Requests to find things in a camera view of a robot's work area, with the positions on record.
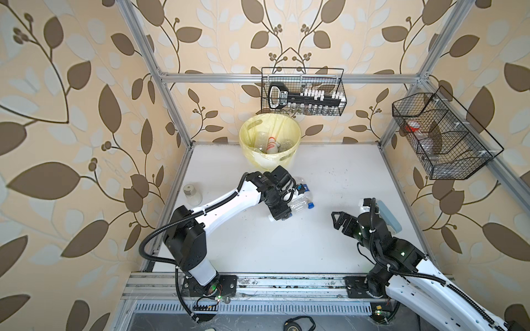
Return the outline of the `small bottle blue cap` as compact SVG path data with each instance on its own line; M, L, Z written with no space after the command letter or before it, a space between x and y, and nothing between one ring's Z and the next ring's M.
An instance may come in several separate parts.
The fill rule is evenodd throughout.
M296 190L298 195L310 192L309 187L304 179L301 177L295 177L294 179L296 181Z

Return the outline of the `small bottle blue label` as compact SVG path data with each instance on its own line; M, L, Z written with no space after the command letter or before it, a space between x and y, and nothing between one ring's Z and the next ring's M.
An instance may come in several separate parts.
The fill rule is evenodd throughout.
M294 217L296 214L305 210L311 210L315 207L314 203L307 199L292 200L288 206L288 212L284 213L279 219L274 218L273 215L269 215L269 220L274 221L286 221L287 219Z

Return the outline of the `clear bottle red cap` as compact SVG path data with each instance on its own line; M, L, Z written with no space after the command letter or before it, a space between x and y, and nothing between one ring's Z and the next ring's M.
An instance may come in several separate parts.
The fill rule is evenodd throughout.
M266 145L266 154L277 154L280 151L281 144L274 137L269 137Z

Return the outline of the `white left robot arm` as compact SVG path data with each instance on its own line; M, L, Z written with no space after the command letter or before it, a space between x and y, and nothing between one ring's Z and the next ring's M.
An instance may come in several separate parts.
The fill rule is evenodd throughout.
M264 203L275 221L288 219L298 184L278 166L271 172L245 172L237 187L208 204L173 211L169 223L148 234L139 244L142 258L172 264L198 285L202 297L222 294L220 276L207 259L207 239L224 222Z

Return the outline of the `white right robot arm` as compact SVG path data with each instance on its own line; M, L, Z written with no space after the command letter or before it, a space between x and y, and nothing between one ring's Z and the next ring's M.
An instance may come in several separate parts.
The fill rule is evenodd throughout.
M332 212L333 226L356 239L374 261L364 290L375 298L387 296L407 306L438 330L522 330L467 295L410 242L394 237L379 214L354 217Z

